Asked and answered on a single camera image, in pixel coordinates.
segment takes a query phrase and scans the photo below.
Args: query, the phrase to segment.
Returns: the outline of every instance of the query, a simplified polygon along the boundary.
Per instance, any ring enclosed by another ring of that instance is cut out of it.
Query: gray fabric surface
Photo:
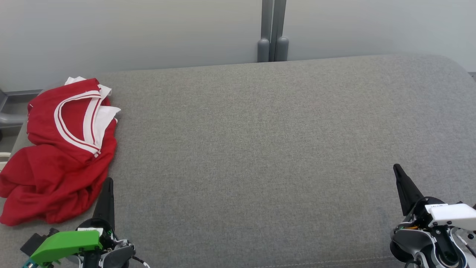
[[[25,120],[25,123],[23,123],[20,132],[18,133],[17,141],[11,150],[11,155],[14,155],[16,152],[18,152],[18,150],[27,146],[33,146],[33,144],[28,140],[27,124]]]
[[[444,57],[97,78],[122,109],[116,232],[153,268],[402,267],[388,248],[403,218],[394,163],[425,195],[476,203],[476,83]],[[21,244],[47,231],[0,226],[3,265],[19,267]]]

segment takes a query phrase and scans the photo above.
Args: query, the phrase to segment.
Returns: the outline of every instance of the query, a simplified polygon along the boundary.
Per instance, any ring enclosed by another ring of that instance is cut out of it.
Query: gray metal post
[[[276,62],[285,62],[288,60],[288,47],[289,39],[287,37],[281,36],[276,41],[276,52],[274,61]]]
[[[284,25],[284,13],[286,11],[286,0],[274,0],[274,9],[273,9],[273,22],[271,29],[271,42],[269,46],[269,61],[275,62],[276,60],[276,50],[282,49],[283,44],[277,46],[278,39],[283,35],[283,25]],[[282,58],[283,53],[278,52],[280,58]]]
[[[258,62],[269,61],[272,16],[273,0],[263,0],[261,7],[261,39],[258,41]]]

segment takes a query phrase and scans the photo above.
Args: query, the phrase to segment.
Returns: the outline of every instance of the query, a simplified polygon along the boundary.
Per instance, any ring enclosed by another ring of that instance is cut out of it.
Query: white label
[[[94,228],[94,227],[78,228],[78,231],[92,231],[92,230],[98,231],[100,236],[102,236],[102,231],[104,231],[103,228]]]
[[[425,208],[426,208],[426,211],[427,211],[428,213],[430,213],[430,209],[431,209],[432,207],[436,207],[436,206],[447,206],[447,205],[448,205],[448,204],[425,205]]]

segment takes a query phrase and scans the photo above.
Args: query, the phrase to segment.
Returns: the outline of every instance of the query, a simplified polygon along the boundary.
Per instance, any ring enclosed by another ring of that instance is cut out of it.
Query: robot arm
[[[455,230],[476,230],[476,210],[423,196],[400,165],[394,165],[394,172],[405,218],[391,234],[392,254],[407,266],[413,263],[419,268],[467,268],[468,263],[476,266],[474,251],[461,236],[454,235]],[[471,256],[463,252],[455,238],[464,242]]]
[[[127,239],[120,240],[114,232],[113,181],[104,181],[93,217],[81,223],[75,231],[51,229],[47,236],[34,234],[21,251],[30,256],[24,268],[53,268],[53,262],[67,258],[79,268],[128,268],[137,258],[136,248]]]

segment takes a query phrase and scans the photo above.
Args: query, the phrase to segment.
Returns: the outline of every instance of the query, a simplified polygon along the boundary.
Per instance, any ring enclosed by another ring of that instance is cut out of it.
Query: metal frame
[[[288,57],[288,39],[283,37],[284,13],[286,0],[274,0],[269,61],[285,61]]]
[[[42,90],[25,90],[25,91],[13,91],[13,92],[0,91],[0,129],[21,126],[23,122],[25,121],[25,119],[27,118],[26,115],[1,113],[9,97],[24,96],[24,95],[36,96],[41,91]]]
[[[258,41],[258,62],[269,61],[273,0],[263,0],[261,7],[261,39]]]

